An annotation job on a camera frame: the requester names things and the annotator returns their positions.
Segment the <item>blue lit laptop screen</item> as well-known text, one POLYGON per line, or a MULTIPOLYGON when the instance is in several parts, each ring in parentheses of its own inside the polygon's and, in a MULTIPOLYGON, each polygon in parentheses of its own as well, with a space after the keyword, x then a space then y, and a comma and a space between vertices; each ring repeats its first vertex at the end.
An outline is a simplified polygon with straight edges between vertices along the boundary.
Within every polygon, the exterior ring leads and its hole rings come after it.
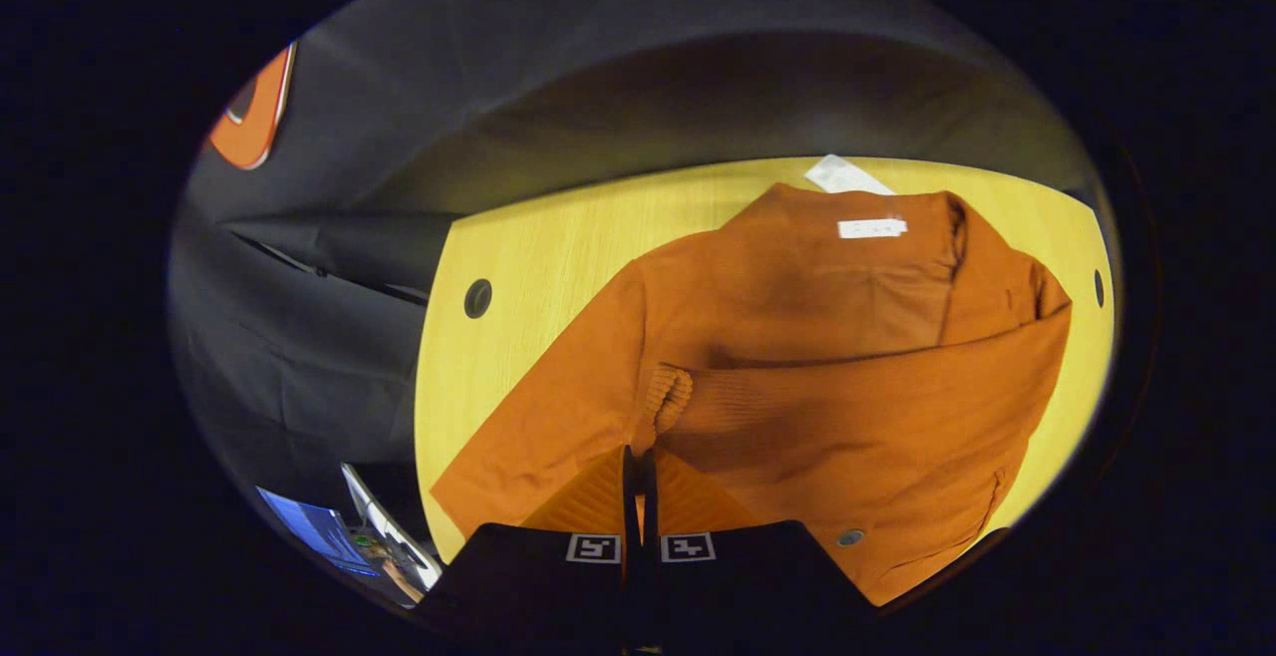
POLYGON ((305 504, 262 488, 258 488, 258 493, 295 537, 332 565, 365 577, 380 574, 374 569, 373 562, 367 562, 359 551, 337 511, 305 504))

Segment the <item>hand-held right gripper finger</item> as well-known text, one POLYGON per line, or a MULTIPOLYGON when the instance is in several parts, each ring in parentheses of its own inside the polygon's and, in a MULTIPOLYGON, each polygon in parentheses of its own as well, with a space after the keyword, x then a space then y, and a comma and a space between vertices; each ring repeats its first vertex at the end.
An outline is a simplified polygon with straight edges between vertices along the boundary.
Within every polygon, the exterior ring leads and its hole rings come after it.
POLYGON ((413 610, 478 655, 623 655, 625 582, 639 548, 627 447, 587 465, 517 525, 476 528, 413 610))
POLYGON ((869 655, 874 606, 803 521, 755 516, 665 449, 643 458, 649 583, 666 655, 869 655))

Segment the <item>orange knit cardigan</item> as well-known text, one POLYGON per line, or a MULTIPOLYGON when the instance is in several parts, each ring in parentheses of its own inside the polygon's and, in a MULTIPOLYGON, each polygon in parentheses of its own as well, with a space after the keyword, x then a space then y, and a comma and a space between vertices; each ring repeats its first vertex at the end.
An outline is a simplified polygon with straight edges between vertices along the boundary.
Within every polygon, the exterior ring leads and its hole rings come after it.
POLYGON ((1073 301, 953 191, 776 183, 720 227, 627 262, 429 491, 487 523, 605 532, 570 484, 652 456, 656 527, 798 521, 866 601, 952 564, 1007 500, 1073 301))

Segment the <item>black backdrop cloth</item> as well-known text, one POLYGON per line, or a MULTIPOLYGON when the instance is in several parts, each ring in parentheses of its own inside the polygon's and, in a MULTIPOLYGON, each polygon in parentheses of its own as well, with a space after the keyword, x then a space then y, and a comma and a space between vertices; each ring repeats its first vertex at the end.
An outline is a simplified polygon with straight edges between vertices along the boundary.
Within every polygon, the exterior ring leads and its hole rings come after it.
POLYGON ((957 556, 1048 495, 1088 431, 1111 274, 1085 144, 998 48, 925 0, 356 0, 226 112, 177 203, 174 366, 258 488, 365 530, 339 465, 447 565, 429 491, 615 271, 776 183, 953 191, 1073 301, 1014 488, 957 556), (478 319, 473 280, 493 285, 478 319))

